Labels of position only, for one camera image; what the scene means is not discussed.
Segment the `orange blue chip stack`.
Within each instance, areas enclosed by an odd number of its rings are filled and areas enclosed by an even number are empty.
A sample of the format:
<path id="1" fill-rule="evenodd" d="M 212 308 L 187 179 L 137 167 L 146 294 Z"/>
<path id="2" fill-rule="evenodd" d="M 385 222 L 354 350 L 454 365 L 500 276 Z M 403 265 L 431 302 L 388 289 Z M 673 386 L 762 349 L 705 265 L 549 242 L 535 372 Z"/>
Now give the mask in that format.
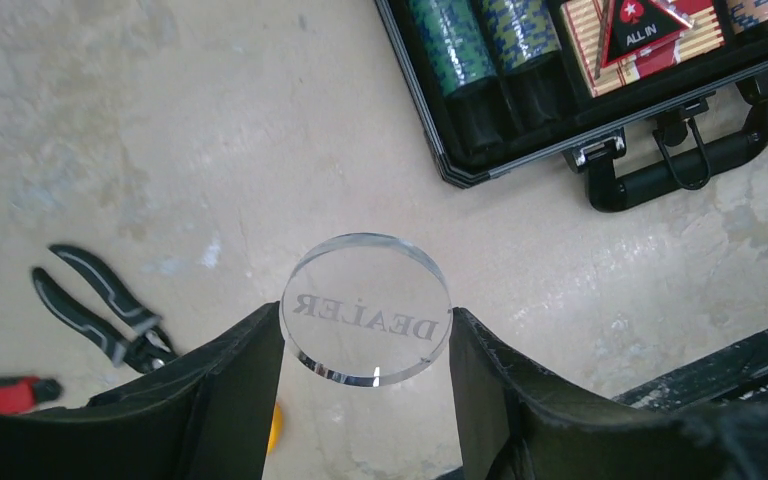
<path id="1" fill-rule="evenodd" d="M 768 22 L 768 0 L 727 0 L 726 3 L 736 34 Z"/>

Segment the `black poker set case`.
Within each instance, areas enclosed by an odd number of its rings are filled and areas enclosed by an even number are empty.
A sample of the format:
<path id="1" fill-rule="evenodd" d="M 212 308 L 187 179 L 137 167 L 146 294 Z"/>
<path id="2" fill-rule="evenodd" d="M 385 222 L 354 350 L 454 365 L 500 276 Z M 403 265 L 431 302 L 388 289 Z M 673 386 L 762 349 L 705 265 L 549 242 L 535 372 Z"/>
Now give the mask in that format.
<path id="1" fill-rule="evenodd" d="M 768 146 L 768 22 L 736 34 L 726 1 L 711 1 L 725 44 L 592 97 L 561 6 L 545 1 L 560 50 L 506 74 L 470 1 L 497 76 L 446 97 L 407 7 L 377 8 L 441 177 L 470 188 L 550 155 L 585 177 L 590 204 L 620 212 L 676 190 L 698 190 Z"/>

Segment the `yellow blue chip stack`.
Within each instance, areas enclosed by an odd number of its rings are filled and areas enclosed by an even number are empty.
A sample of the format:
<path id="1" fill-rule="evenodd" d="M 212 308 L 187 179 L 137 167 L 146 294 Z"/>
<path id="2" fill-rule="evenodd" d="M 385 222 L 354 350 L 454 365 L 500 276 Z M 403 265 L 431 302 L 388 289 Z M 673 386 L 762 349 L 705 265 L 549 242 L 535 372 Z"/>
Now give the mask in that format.
<path id="1" fill-rule="evenodd" d="M 543 0 L 485 0 L 479 2 L 479 11 L 506 74 L 525 70 L 560 50 Z"/>

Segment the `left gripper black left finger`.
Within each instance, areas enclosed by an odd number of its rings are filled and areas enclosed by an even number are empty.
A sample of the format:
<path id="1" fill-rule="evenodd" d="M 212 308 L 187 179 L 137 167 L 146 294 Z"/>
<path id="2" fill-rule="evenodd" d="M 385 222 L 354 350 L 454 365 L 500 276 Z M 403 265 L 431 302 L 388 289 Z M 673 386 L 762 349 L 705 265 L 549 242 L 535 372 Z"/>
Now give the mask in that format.
<path id="1" fill-rule="evenodd" d="M 267 303 L 83 407 L 0 415 L 0 479 L 258 479 L 283 353 Z"/>

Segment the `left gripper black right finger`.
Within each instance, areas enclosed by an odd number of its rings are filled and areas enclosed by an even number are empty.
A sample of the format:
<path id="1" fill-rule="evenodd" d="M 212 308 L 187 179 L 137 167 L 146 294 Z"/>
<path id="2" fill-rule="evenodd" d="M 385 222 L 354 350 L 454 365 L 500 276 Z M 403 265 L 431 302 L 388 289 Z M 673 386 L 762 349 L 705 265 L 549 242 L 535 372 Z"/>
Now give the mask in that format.
<path id="1" fill-rule="evenodd" d="M 634 408 L 454 312 L 450 370 L 467 479 L 768 479 L 768 402 Z"/>

